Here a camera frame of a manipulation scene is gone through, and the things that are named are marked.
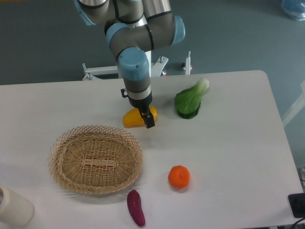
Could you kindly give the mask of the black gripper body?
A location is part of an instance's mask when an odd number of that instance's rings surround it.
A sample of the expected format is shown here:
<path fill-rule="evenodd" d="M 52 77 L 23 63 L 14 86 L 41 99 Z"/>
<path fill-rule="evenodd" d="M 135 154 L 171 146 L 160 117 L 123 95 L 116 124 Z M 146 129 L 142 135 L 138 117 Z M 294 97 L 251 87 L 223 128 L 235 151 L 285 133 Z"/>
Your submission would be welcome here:
<path fill-rule="evenodd" d="M 140 108 L 140 109 L 146 109 L 149 107 L 149 105 L 152 102 L 152 94 L 149 94 L 146 98 L 144 99 L 133 99 L 130 96 L 128 96 L 130 104 L 135 107 L 135 108 Z"/>

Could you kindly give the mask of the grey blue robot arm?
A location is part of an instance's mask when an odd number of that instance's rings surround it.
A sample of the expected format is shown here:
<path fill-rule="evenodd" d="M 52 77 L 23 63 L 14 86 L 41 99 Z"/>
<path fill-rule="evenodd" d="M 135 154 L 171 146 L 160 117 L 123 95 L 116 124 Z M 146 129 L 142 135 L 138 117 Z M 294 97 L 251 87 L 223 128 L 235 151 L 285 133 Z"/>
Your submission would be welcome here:
<path fill-rule="evenodd" d="M 146 53 L 181 42 L 185 26 L 174 16 L 168 0 L 76 0 L 87 25 L 104 23 L 108 46 L 124 80 L 123 97 L 139 110 L 147 128 L 155 125 L 150 64 Z"/>

